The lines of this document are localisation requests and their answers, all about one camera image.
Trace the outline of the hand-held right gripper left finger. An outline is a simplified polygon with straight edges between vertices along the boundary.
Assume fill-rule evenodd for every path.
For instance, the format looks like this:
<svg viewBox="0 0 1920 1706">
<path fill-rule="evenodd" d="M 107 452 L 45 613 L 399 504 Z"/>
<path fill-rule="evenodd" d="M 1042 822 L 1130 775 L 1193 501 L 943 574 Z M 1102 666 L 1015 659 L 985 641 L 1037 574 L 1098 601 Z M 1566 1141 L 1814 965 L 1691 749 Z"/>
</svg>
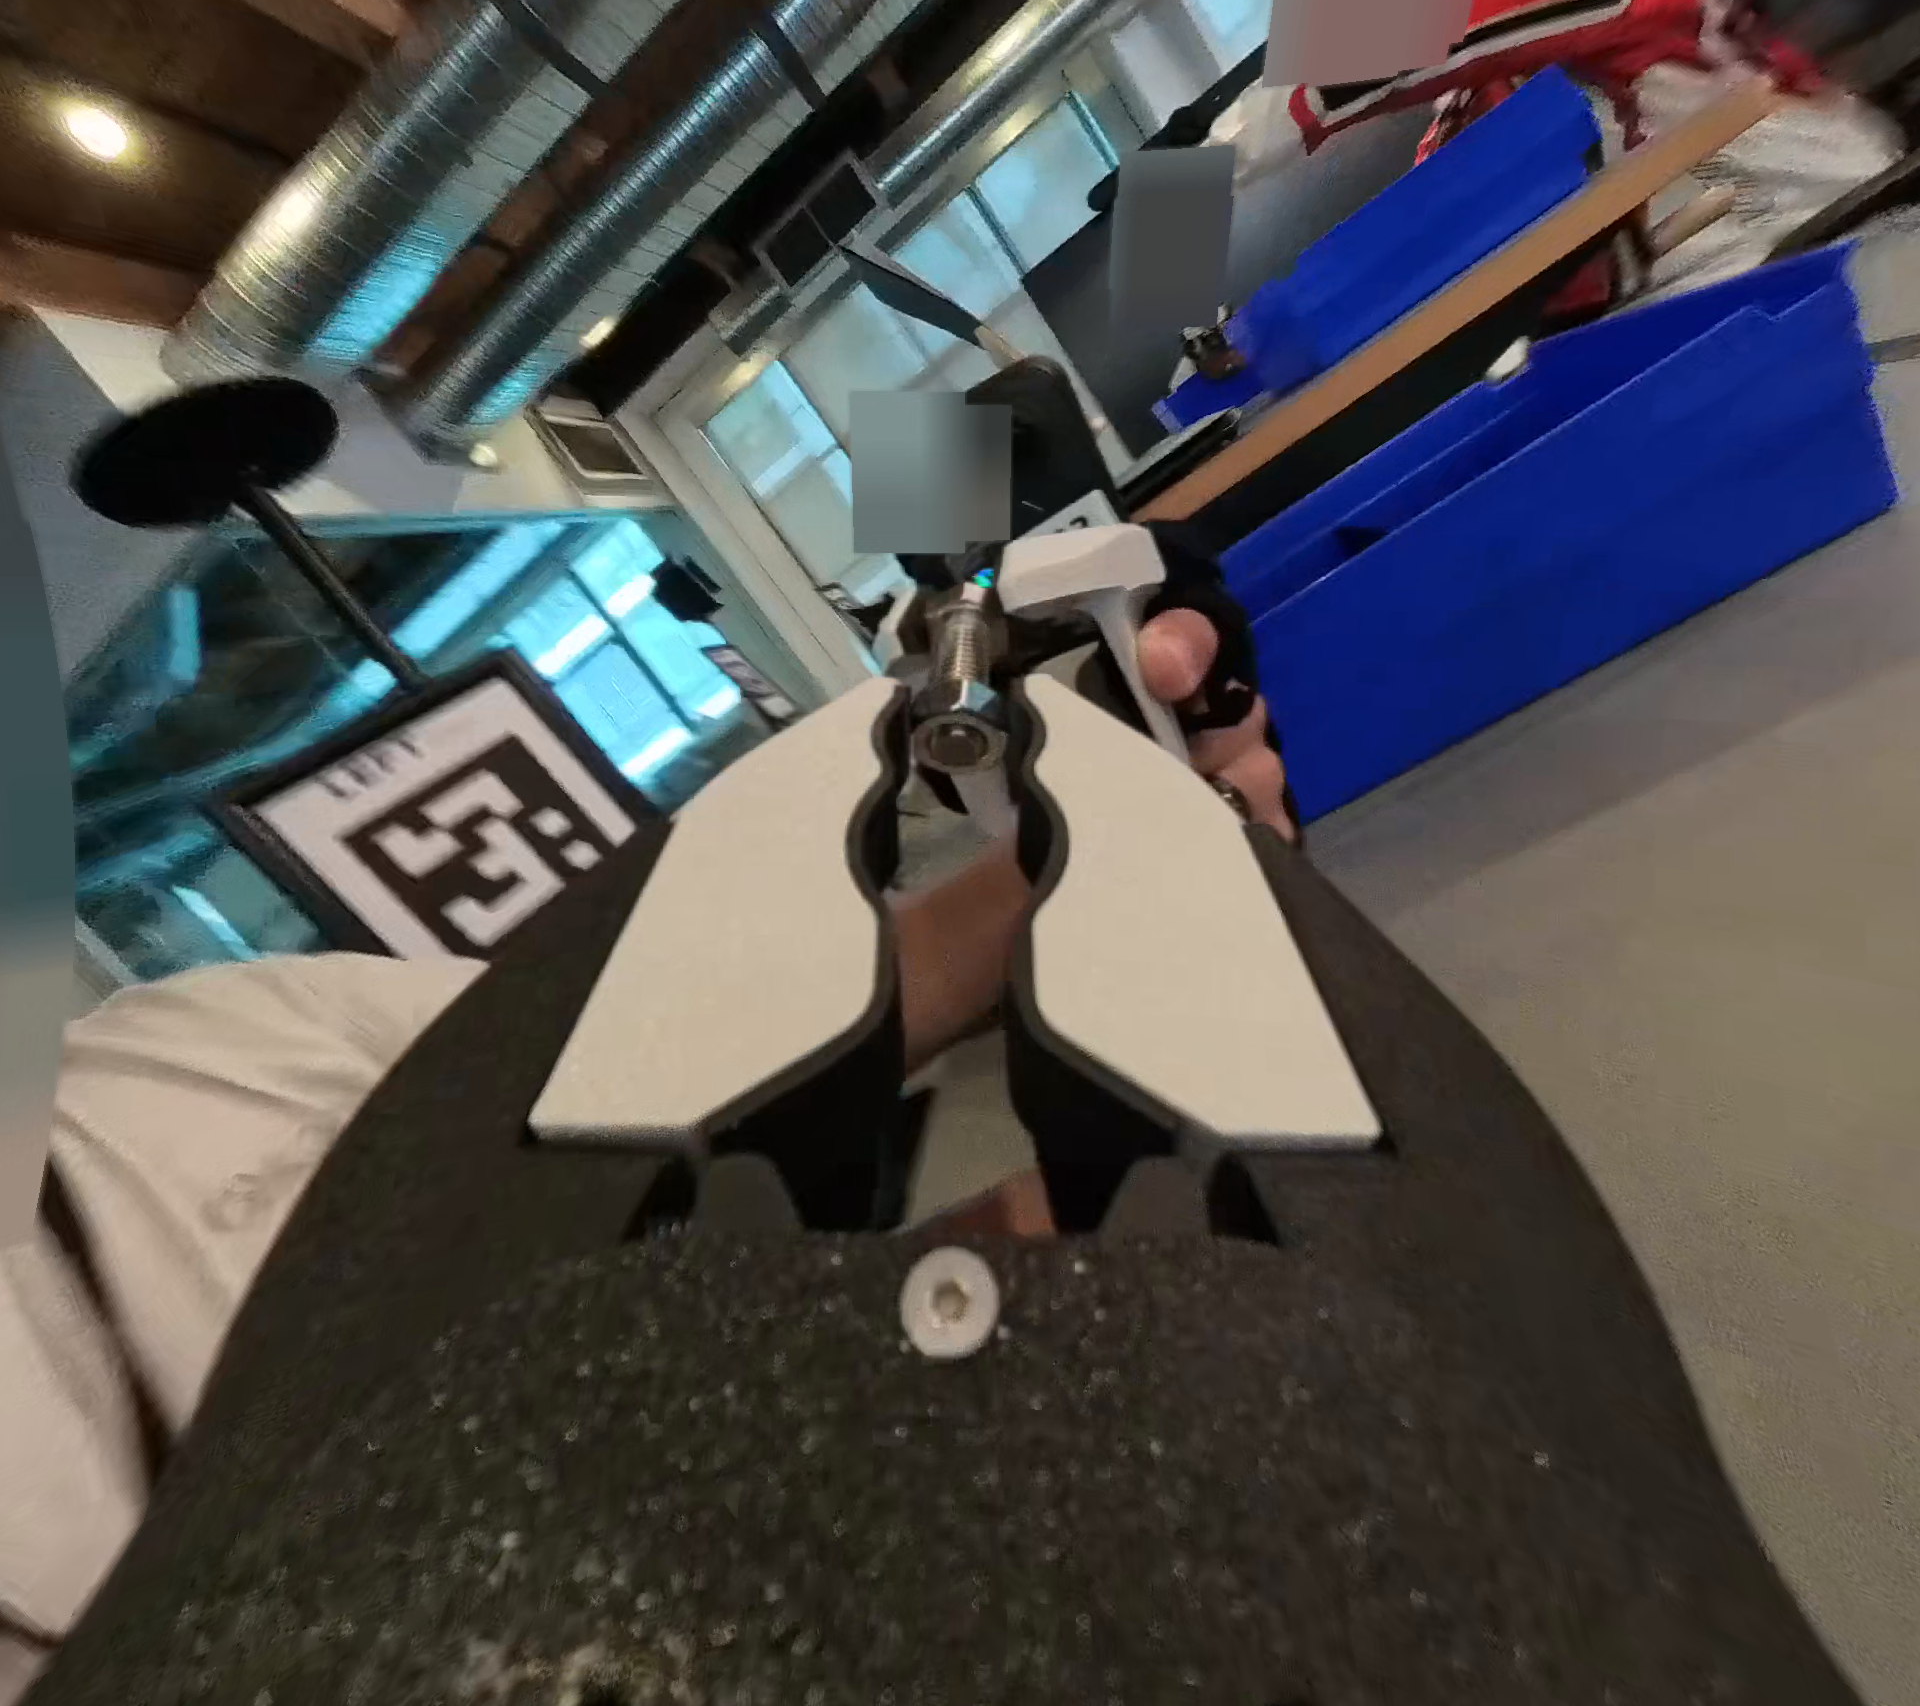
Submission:
<svg viewBox="0 0 1920 1706">
<path fill-rule="evenodd" d="M 696 1179 L 756 1160 L 808 1227 L 900 1219 L 904 718 L 869 677 L 677 814 L 530 1108 L 540 1144 Z"/>
</svg>

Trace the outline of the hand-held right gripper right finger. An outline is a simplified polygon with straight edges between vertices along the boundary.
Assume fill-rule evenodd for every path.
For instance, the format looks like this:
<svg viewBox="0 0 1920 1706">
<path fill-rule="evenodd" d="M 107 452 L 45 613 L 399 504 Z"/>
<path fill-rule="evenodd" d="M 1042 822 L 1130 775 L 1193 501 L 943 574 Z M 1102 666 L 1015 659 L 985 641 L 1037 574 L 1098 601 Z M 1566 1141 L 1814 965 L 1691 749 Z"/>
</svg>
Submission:
<svg viewBox="0 0 1920 1706">
<path fill-rule="evenodd" d="M 1058 680 L 1016 719 L 1006 1072 L 1052 1224 L 1270 1234 L 1261 1160 L 1385 1144 L 1284 912 L 1288 846 Z"/>
</svg>

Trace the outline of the steel hex bolt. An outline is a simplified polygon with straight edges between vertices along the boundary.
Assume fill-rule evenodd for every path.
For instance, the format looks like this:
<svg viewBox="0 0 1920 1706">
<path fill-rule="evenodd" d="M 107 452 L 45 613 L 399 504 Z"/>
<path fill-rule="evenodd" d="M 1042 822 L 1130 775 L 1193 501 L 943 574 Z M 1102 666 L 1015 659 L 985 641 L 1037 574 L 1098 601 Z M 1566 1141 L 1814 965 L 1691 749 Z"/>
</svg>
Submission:
<svg viewBox="0 0 1920 1706">
<path fill-rule="evenodd" d="M 978 580 L 953 588 L 932 605 L 926 630 L 934 683 L 994 685 L 1002 638 L 997 590 Z"/>
</svg>

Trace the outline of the steel hex nut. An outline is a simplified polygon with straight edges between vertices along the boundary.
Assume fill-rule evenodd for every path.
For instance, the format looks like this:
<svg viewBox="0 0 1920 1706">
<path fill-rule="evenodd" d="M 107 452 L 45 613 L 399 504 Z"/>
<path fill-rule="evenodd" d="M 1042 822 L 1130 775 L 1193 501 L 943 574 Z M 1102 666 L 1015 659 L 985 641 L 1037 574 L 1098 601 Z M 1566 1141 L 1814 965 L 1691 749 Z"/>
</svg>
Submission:
<svg viewBox="0 0 1920 1706">
<path fill-rule="evenodd" d="M 923 771 L 992 771 L 1002 764 L 1006 733 L 1006 707 L 989 680 L 930 677 L 910 701 L 910 751 Z"/>
</svg>

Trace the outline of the blue plastic bin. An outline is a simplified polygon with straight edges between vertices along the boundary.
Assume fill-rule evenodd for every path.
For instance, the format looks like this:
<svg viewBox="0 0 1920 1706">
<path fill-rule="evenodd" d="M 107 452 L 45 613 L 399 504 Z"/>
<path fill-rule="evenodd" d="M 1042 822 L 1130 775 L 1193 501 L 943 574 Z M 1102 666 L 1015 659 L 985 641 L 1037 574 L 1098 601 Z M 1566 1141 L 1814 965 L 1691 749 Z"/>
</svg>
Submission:
<svg viewBox="0 0 1920 1706">
<path fill-rule="evenodd" d="M 1548 338 L 1227 550 L 1306 822 L 1899 504 L 1853 247 Z"/>
<path fill-rule="evenodd" d="M 1187 374 L 1154 401 L 1156 423 L 1174 433 L 1333 371 L 1576 195 L 1601 153 L 1588 92 L 1556 68 L 1527 79 L 1290 268 L 1234 293 L 1218 332 L 1237 368 Z"/>
</svg>

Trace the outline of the person's left hand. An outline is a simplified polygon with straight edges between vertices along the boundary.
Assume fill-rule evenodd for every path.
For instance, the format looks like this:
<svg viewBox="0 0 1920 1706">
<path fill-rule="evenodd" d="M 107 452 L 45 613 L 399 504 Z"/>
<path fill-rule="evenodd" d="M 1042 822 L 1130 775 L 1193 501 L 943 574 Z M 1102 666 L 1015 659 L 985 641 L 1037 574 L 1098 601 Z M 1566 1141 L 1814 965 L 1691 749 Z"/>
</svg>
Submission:
<svg viewBox="0 0 1920 1706">
<path fill-rule="evenodd" d="M 1164 610 L 1139 636 L 1143 685 L 1178 719 L 1193 771 L 1244 820 L 1301 847 L 1281 733 L 1257 680 L 1229 673 L 1224 640 L 1193 607 Z"/>
</svg>

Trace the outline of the framed marker sign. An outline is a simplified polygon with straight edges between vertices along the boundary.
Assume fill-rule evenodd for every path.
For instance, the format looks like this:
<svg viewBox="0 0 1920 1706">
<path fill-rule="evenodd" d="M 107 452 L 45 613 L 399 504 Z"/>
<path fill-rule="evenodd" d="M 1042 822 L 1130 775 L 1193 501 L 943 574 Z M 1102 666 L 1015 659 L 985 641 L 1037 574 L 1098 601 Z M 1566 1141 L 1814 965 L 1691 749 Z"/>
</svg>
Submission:
<svg viewBox="0 0 1920 1706">
<path fill-rule="evenodd" d="M 662 820 L 511 647 L 397 692 L 204 811 L 331 947 L 480 962 Z"/>
</svg>

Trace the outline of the wooden desk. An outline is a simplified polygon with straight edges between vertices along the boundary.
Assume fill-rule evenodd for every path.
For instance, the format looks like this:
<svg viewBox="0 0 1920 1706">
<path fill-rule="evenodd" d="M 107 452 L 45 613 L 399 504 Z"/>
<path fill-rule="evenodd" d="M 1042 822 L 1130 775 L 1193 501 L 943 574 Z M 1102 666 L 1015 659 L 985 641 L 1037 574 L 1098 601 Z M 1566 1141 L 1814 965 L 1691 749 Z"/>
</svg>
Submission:
<svg viewBox="0 0 1920 1706">
<path fill-rule="evenodd" d="M 1605 164 L 1579 191 L 1534 219 L 1502 247 L 1448 280 L 1427 302 L 1386 325 L 1315 381 L 1270 403 L 1233 444 L 1133 507 L 1137 523 L 1188 519 L 1249 482 L 1315 432 L 1483 319 L 1534 280 L 1586 254 L 1649 199 L 1724 149 L 1787 101 L 1767 78 L 1718 86 L 1683 124 Z"/>
</svg>

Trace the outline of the person in white shirt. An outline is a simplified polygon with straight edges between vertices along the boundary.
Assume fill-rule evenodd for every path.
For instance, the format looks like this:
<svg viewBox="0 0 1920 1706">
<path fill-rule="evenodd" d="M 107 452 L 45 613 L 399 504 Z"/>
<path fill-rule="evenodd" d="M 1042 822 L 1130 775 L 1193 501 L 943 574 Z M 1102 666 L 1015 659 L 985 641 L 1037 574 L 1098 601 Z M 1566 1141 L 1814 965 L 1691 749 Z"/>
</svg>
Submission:
<svg viewBox="0 0 1920 1706">
<path fill-rule="evenodd" d="M 2 1697 L 121 1560 L 279 1234 L 485 971 L 320 952 L 125 988 L 64 1030 L 32 1236 L 2 1269 Z"/>
</svg>

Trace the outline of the black floor lamp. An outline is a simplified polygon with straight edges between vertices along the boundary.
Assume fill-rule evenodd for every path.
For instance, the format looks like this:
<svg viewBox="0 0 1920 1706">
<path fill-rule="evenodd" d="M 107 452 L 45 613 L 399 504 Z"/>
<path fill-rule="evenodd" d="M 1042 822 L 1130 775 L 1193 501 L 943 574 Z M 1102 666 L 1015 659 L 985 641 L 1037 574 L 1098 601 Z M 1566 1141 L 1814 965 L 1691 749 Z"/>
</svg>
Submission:
<svg viewBox="0 0 1920 1706">
<path fill-rule="evenodd" d="M 250 518 L 392 682 L 414 692 L 427 671 L 279 498 L 320 469 L 338 438 L 334 405 L 299 377 L 219 380 L 101 426 L 73 455 L 69 482 L 93 514 L 135 532 Z"/>
</svg>

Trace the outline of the ceiling light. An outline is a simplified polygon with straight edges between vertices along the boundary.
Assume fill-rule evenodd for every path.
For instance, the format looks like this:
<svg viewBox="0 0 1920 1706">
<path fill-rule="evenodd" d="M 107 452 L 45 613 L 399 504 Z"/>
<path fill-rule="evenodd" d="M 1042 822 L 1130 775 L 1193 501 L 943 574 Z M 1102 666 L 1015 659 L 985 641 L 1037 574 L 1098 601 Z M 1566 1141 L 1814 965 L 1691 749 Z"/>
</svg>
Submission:
<svg viewBox="0 0 1920 1706">
<path fill-rule="evenodd" d="M 132 124 L 107 104 L 80 93 L 61 93 L 52 107 L 63 140 L 87 161 L 116 174 L 137 174 L 147 141 Z"/>
</svg>

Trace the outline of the silver ventilation duct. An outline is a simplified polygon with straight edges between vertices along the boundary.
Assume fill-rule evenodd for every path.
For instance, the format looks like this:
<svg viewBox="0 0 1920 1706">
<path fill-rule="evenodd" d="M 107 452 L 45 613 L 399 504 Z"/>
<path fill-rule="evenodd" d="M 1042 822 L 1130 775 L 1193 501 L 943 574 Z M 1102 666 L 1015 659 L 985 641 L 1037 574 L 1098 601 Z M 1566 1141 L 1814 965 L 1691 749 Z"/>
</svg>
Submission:
<svg viewBox="0 0 1920 1706">
<path fill-rule="evenodd" d="M 371 368 L 678 4 L 430 0 L 222 255 L 163 368 Z"/>
<path fill-rule="evenodd" d="M 924 0 L 760 0 L 667 86 L 409 394 L 422 445 L 467 449 L 619 318 L 662 266 Z"/>
</svg>

